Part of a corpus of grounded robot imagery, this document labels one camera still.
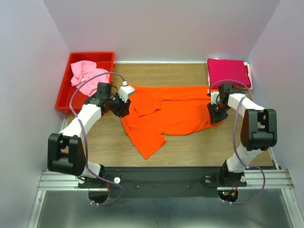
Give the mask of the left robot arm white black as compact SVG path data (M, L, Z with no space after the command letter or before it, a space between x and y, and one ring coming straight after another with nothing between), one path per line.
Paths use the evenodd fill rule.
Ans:
M47 145L47 168L49 171L89 178L95 187L105 184L105 167L89 162L87 133L107 112L122 118L129 114L130 96L135 89L123 82L113 95L112 85L99 83L97 92L85 100L79 113L59 133L52 133Z

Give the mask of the orange t shirt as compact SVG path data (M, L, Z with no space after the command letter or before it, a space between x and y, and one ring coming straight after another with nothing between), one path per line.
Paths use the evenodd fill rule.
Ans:
M129 114L121 119L132 144L148 159L165 143L166 135L187 135L211 123L207 86L134 86Z

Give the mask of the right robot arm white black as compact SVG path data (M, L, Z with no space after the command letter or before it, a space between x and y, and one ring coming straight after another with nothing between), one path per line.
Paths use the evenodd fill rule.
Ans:
M220 80L218 91L212 91L213 85L210 85L207 91L211 98L207 108L212 125L227 119L229 109L236 111L236 117L243 118L240 145L236 145L234 135L234 154L225 160L220 168L218 179L222 185L244 183L244 171L249 168L252 160L277 143L276 111L257 105L248 97L249 93L234 89L231 83Z

